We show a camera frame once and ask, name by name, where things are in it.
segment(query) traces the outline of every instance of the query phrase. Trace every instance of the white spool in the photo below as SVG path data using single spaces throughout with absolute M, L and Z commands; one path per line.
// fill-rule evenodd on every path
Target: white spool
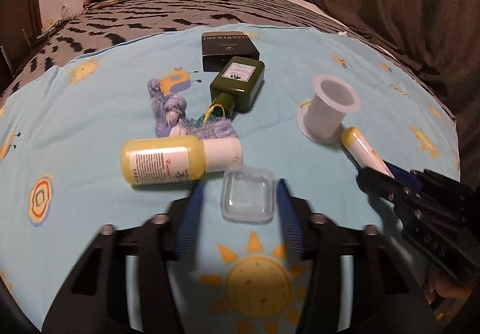
M 315 97 L 299 108 L 297 124 L 307 138 L 328 145 L 340 138 L 345 115 L 360 109 L 360 98 L 348 83 L 332 75 L 316 76 L 313 88 Z

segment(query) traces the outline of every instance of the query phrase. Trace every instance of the clear plastic case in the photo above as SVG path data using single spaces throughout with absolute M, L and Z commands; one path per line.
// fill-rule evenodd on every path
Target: clear plastic case
M 275 174 L 270 170 L 239 166 L 225 171 L 220 207 L 226 219 L 268 222 L 275 202 Z

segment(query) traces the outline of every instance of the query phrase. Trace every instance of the bolt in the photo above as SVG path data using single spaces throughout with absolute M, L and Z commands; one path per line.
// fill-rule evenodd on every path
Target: bolt
M 378 235 L 378 234 L 380 234 L 380 231 L 378 231 L 377 226 L 375 226 L 375 225 L 367 225 L 367 226 L 365 226 L 363 231 L 367 235 Z
M 102 235 L 112 235 L 115 232 L 115 228 L 112 225 L 104 225 L 100 230 Z
M 324 225 L 328 223 L 328 218 L 323 213 L 314 213 L 310 217 L 310 221 L 315 224 Z
M 169 221 L 169 216 L 166 213 L 158 213 L 152 218 L 152 223 L 155 225 L 162 225 Z

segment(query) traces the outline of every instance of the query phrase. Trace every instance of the dark green bottle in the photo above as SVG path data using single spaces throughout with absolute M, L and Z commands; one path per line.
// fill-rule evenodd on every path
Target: dark green bottle
M 212 105 L 220 104 L 225 117 L 233 111 L 247 112 L 263 81 L 265 64 L 256 59 L 233 57 L 210 84 Z M 214 116 L 222 116 L 222 108 L 215 108 Z

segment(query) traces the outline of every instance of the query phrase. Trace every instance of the white tag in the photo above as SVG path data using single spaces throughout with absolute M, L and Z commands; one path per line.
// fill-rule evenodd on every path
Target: white tag
M 222 77 L 248 82 L 254 70 L 255 66 L 232 63 L 230 67 L 226 69 L 225 73 L 223 73 Z
M 186 147 L 132 151 L 130 168 L 137 184 L 187 181 L 190 174 Z

